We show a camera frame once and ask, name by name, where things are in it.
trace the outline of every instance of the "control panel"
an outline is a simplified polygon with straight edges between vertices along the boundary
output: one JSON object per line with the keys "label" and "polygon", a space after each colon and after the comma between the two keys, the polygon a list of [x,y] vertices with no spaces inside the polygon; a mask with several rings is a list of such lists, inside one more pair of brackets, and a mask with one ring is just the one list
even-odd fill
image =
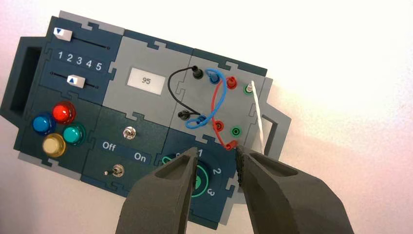
{"label": "control panel", "polygon": [[0,114],[19,128],[20,159],[121,196],[197,147],[189,220],[216,229],[238,193],[234,148],[252,147],[261,118],[272,123],[266,155],[278,158],[285,141],[291,119],[266,102],[265,75],[60,12],[45,37],[20,39]]}

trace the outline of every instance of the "red wire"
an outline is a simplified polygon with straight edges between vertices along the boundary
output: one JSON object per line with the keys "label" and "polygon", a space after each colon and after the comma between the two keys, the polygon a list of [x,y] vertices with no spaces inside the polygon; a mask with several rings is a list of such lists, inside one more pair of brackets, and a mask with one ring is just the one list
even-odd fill
{"label": "red wire", "polygon": [[[218,90],[219,90],[219,87],[221,86],[221,84],[222,84],[222,80],[217,84],[217,87],[215,87],[214,94],[212,95],[211,112],[214,111],[214,109],[215,109],[215,98],[217,97]],[[215,135],[217,135],[217,138],[218,138],[219,142],[221,143],[222,147],[224,147],[226,150],[231,150],[233,147],[235,147],[236,144],[234,145],[234,144],[225,144],[224,143],[224,141],[221,138],[221,135],[218,132],[217,124],[215,122],[215,117],[213,116],[211,120],[212,120],[212,128],[214,129]]]}

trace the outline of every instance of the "number 2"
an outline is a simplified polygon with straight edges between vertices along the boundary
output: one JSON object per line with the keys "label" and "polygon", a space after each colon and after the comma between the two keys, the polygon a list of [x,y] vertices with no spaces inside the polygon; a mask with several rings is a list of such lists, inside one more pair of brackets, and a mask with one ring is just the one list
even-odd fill
{"label": "number 2", "polygon": [[72,61],[72,58],[73,58],[73,55],[72,55],[72,54],[68,54],[66,61],[71,62],[71,61]]}
{"label": "number 2", "polygon": [[212,172],[215,174],[220,174],[221,173],[221,168],[217,168],[216,170],[212,170]]}

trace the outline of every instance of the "black wire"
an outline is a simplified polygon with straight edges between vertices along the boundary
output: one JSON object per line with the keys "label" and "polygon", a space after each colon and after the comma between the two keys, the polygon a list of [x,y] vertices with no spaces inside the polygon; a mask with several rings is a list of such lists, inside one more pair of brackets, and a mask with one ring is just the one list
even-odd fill
{"label": "black wire", "polygon": [[168,78],[168,90],[169,90],[170,95],[173,97],[173,99],[175,99],[176,102],[178,102],[181,106],[187,108],[188,110],[192,111],[192,113],[189,113],[189,115],[201,115],[199,112],[195,111],[194,109],[190,108],[189,106],[185,105],[183,102],[181,102],[180,100],[178,100],[178,99],[175,97],[175,95],[173,94],[173,92],[172,92],[172,90],[171,90],[171,88],[170,88],[170,79],[172,78],[172,76],[174,76],[175,74],[177,74],[177,73],[179,73],[179,72],[183,72],[183,71],[186,71],[186,70],[189,70],[189,69],[192,69],[192,68],[193,68],[193,67],[187,67],[187,68],[184,68],[184,69],[180,69],[180,70],[178,70],[178,71],[176,71],[176,72],[173,72],[173,73],[169,76],[169,78]]}

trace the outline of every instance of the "yellow button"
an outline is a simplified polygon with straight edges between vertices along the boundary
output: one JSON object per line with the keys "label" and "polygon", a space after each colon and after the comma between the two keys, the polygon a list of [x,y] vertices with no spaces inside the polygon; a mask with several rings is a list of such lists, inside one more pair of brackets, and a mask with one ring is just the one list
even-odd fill
{"label": "yellow button", "polygon": [[66,150],[66,143],[60,134],[52,133],[47,135],[43,140],[43,151],[49,157],[59,157]]}

